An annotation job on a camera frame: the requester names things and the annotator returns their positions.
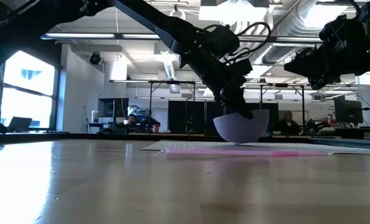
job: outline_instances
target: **table surface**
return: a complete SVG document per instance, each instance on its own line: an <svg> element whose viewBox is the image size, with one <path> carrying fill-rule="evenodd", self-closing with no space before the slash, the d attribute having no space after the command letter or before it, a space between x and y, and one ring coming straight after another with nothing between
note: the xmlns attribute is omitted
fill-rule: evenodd
<svg viewBox="0 0 370 224"><path fill-rule="evenodd" d="M370 156L200 157L152 142L0 148L0 223L370 224Z"/></svg>

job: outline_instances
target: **ceiling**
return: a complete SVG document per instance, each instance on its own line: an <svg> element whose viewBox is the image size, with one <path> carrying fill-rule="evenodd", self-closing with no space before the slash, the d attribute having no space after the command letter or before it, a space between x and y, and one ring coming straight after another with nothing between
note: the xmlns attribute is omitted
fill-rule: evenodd
<svg viewBox="0 0 370 224"><path fill-rule="evenodd" d="M24 4L26 0L2 0L11 8L17 8ZM199 6L200 0L187 0L188 6L178 6L178 9L186 10L186 20L196 27L204 28L211 24L218 24L217 21L200 21ZM272 12L273 23L276 23L289 8L291 8L296 0L282 0L283 7L276 7ZM173 10L173 4L167 6L155 6L161 12L169 14ZM120 32L120 33L151 33L147 28L143 27L138 22L134 21L126 14L115 8L108 8L94 17L83 17L75 22L66 24L59 24L51 31L54 32ZM72 45L74 49L81 49L80 53L89 57L95 47L103 45L120 45L123 51L127 54L131 65L128 67L128 74L132 79L143 78L143 74L157 74L158 70L164 70L162 62L154 59L154 46L156 40L71 40L65 41ZM101 56L107 61L117 60L118 52L106 51L101 52ZM174 68L179 70L179 63L174 62ZM190 70L189 67L182 68L183 70ZM273 67L268 73L260 74L266 78L268 82L288 82L288 83L304 83L307 79L289 72L284 71L281 65ZM352 75L343 77L347 83L354 82ZM255 82L256 79L250 79L249 82Z"/></svg>

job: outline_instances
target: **window frame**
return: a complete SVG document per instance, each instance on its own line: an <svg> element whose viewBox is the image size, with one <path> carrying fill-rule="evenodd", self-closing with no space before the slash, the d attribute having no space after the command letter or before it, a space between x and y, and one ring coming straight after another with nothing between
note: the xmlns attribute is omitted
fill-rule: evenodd
<svg viewBox="0 0 370 224"><path fill-rule="evenodd" d="M57 123L58 95L59 95L59 85L60 85L60 83L59 83L60 68L57 68L56 66L52 65L55 68L55 73L54 73L54 84L53 84L54 89L53 89L53 94L51 96L51 95L46 95L46 94L38 92L38 91L34 91L34 90L27 89L27 88L23 88L23 87L15 86L15 85L12 85L12 84L4 83L5 66L6 66L5 62L0 66L0 120L1 120L1 105L2 105L2 96L4 94L4 88L12 88L12 89L15 89L17 91L24 92L24 93L37 95L37 96L46 96L48 98L51 98L51 100L52 100L52 109L51 109L51 112L50 112L49 127L48 128L29 128L29 131L55 131L56 130L56 123Z"/></svg>

